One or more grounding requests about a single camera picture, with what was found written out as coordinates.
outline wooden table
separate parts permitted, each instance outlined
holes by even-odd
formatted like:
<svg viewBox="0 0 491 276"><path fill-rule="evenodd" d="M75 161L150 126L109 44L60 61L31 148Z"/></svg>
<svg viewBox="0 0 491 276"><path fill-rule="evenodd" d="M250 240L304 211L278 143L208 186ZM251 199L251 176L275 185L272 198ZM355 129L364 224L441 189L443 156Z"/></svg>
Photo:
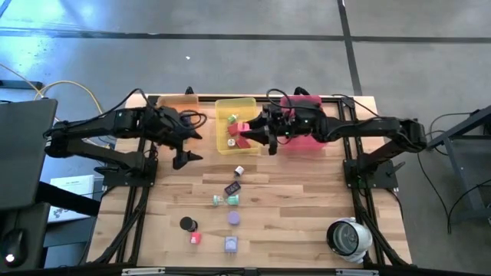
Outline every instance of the wooden table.
<svg viewBox="0 0 491 276"><path fill-rule="evenodd" d="M376 111L373 97L355 97ZM133 95L127 107L143 106ZM172 169L173 151L159 149L156 185L151 188L138 258L139 266L258 267L258 268L356 268L334 254L326 244L326 230L335 220L354 216L351 192L345 187L341 162L345 158L341 140L316 153L286 153L268 156L223 156L216 150L215 105L199 103L208 122L199 129L203 140L190 141L187 150L204 157L181 170ZM325 103L328 116L337 117L334 104ZM359 119L372 117L357 107ZM384 144L381 137L363 138L369 153ZM138 140L118 140L116 150L137 149ZM213 207L213 195L222 195L233 181L237 166L245 168L241 178L240 205ZM88 260L97 258L120 230L127 203L127 187L118 187L101 203ZM404 225L394 197L373 190L379 229L399 256L410 262ZM239 226L227 222L227 214L240 214ZM189 243L189 233L179 227L189 216L199 223L200 245ZM239 252L224 253L224 237L239 237ZM129 234L126 258L131 252Z"/></svg>

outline paper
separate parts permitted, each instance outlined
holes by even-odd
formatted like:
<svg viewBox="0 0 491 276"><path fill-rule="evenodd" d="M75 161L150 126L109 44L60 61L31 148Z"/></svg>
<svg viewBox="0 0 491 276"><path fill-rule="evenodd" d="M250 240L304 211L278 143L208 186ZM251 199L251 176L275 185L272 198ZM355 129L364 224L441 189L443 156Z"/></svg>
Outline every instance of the paper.
<svg viewBox="0 0 491 276"><path fill-rule="evenodd" d="M94 192L94 175L52 179L51 184L60 189L73 192L77 195L84 195L85 197L92 199L92 192ZM82 215L77 212L52 206L49 210L48 223L66 222L75 219L85 219L88 217L88 215Z"/></svg>

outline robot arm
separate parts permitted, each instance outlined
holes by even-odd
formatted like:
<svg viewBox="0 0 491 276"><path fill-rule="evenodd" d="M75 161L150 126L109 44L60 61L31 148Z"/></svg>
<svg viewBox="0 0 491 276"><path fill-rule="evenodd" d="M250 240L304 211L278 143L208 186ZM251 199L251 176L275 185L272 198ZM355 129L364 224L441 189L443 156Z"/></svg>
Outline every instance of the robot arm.
<svg viewBox="0 0 491 276"><path fill-rule="evenodd" d="M82 139L106 135L123 139L141 137L176 149L174 169L182 168L188 161L202 159L201 156L183 150L184 140L202 137L190 123L189 116L179 114L170 107L124 108L89 120L58 122L44 135L48 139L44 150L51 157L78 155L118 165L128 172L146 170L148 164L142 153L119 153L85 143Z"/></svg>
<svg viewBox="0 0 491 276"><path fill-rule="evenodd" d="M368 120L341 121L325 116L318 104L309 102L291 109L273 104L265 105L262 112L248 124L251 130L242 132L241 135L263 145L269 144L270 155L276 154L279 136L291 139L300 135L312 135L319 143L354 136L391 138L391 142L379 149L380 152L371 156L369 163L382 163L400 153L419 153L426 148L424 127L416 120L374 117Z"/></svg>

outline gray floor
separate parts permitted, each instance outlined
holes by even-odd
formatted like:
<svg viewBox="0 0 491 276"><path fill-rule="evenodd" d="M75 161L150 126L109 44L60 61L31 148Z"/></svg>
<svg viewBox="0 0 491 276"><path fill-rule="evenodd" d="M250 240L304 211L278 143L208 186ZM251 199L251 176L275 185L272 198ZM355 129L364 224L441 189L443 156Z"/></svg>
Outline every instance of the gray floor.
<svg viewBox="0 0 491 276"><path fill-rule="evenodd" d="M344 0L357 36L491 36L491 1ZM187 34L342 35L335 0L13 0L2 29L125 31ZM32 80L79 81L105 109L127 92L261 94L303 86L313 94L353 95L342 41L214 41L0 37L0 62ZM417 117L429 126L442 113L466 112L491 103L489 44L354 43L363 95L376 97L380 114ZM15 78L0 71L0 79ZM1 90L0 98L30 100L28 90ZM96 114L76 87L49 92L58 116L78 120ZM447 117L446 129L463 117ZM436 153L421 159L447 205L461 193L449 162ZM465 222L447 234L443 208L415 155L398 173L404 225L414 264L424 268L489 273L491 226ZM42 179L91 173L97 164L79 158L47 159ZM47 265L70 265L49 263Z"/></svg>

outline teal object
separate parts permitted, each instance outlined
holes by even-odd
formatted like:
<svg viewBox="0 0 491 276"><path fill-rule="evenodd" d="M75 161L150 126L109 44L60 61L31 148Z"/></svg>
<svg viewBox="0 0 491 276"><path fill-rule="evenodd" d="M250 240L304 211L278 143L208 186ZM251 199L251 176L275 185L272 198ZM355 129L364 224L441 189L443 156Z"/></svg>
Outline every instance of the teal object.
<svg viewBox="0 0 491 276"><path fill-rule="evenodd" d="M213 196L213 206L218 206L221 202L223 202L223 197L221 197L220 195Z"/></svg>
<svg viewBox="0 0 491 276"><path fill-rule="evenodd" d="M239 195L229 196L227 199L227 203L229 203L229 205L238 205L239 204Z"/></svg>
<svg viewBox="0 0 491 276"><path fill-rule="evenodd" d="M228 120L229 120L229 123L235 123L238 117L239 117L239 116L237 116L237 115L235 115L235 114L234 114L234 115L231 115L231 116L229 117L229 119L228 119Z"/></svg>

